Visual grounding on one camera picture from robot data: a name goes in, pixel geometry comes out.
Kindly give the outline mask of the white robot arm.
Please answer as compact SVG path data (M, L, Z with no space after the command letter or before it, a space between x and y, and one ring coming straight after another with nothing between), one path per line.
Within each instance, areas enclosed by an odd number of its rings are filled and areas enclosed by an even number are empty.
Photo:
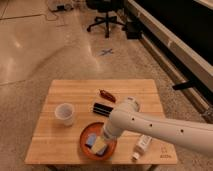
M124 131L130 131L213 157L213 124L152 116L140 112L139 108L138 102L132 97L115 107L95 103L93 110L108 117L101 136L106 141L113 141Z

